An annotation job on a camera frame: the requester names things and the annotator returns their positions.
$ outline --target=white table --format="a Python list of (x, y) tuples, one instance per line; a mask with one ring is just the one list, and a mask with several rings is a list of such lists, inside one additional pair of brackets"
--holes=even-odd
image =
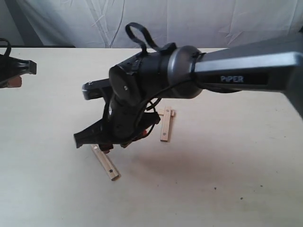
[(170, 143), (158, 125), (116, 146), (116, 182), (89, 145), (76, 149), (73, 133), (104, 106), (85, 101), (82, 84), (136, 52), (13, 49), (38, 74), (0, 90), (0, 226), (302, 227), (303, 121), (282, 94), (163, 100), (177, 111)]

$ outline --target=wooden stick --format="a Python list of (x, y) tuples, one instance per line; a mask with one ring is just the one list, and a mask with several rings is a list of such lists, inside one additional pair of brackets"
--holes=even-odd
[(116, 180), (119, 177), (119, 172), (117, 171), (116, 167), (111, 162), (109, 157), (106, 154), (104, 154), (103, 151), (100, 150), (98, 144), (92, 144), (91, 149), (93, 150), (97, 159), (99, 160), (99, 162), (101, 163), (101, 165), (105, 169), (109, 178), (112, 181)]
[(162, 118), (162, 129), (161, 129), (161, 136), (160, 140), (162, 142), (169, 141), (169, 122), (170, 122), (170, 115), (171, 115), (171, 107), (165, 107), (164, 115)]
[[(157, 110), (157, 112), (158, 112), (158, 114), (159, 114), (160, 116), (163, 116), (163, 115), (164, 115), (164, 110)], [(174, 116), (175, 116), (175, 111), (174, 111), (174, 110), (171, 110), (170, 116), (171, 116), (171, 117), (174, 117)]]

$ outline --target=black strap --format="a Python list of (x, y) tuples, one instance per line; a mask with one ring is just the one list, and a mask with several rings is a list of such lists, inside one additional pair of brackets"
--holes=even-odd
[(7, 42), (7, 44), (8, 44), (3, 57), (0, 58), (0, 68), (2, 68), (2, 67), (5, 67), (5, 65), (6, 65), (8, 59), (9, 59), (9, 55), (10, 55), (10, 52), (11, 52), (11, 45), (10, 45), (10, 42), (7, 39), (0, 38), (0, 41)]
[(153, 41), (152, 37), (151, 37), (151, 34), (149, 33), (149, 31), (147, 30), (146, 27), (138, 24), (138, 23), (135, 23), (135, 22), (132, 22), (132, 23), (129, 23), (128, 25), (125, 26), (125, 31), (128, 35), (128, 37), (135, 43), (139, 44), (141, 49), (142, 49), (142, 52), (144, 53), (147, 53), (147, 47), (146, 47), (146, 44), (145, 42), (143, 42), (141, 39), (137, 38), (134, 33), (132, 32), (131, 30), (131, 27), (134, 27), (136, 29), (138, 29), (142, 35), (144, 36), (145, 40), (146, 40), (146, 43), (151, 47), (153, 48), (155, 51), (159, 51), (160, 50), (160, 47), (158, 47), (156, 45), (156, 43)]

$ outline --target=table surface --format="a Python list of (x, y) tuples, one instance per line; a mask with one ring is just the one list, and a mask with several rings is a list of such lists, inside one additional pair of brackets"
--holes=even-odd
[(159, 109), (176, 110), (170, 142), (157, 125), (116, 146), (116, 182), (89, 145), (76, 149), (73, 133), (104, 107), (84, 100), (81, 86), (137, 51), (13, 49), (38, 71), (0, 90), (0, 225), (303, 226), (303, 121), (282, 94), (163, 100)]

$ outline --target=white backdrop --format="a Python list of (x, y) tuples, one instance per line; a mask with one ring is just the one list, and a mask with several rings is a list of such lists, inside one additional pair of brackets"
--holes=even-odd
[(203, 48), (251, 43), (303, 26), (303, 0), (17, 2), (45, 45), (133, 48), (124, 32), (129, 22), (146, 26), (159, 45), (176, 42)]

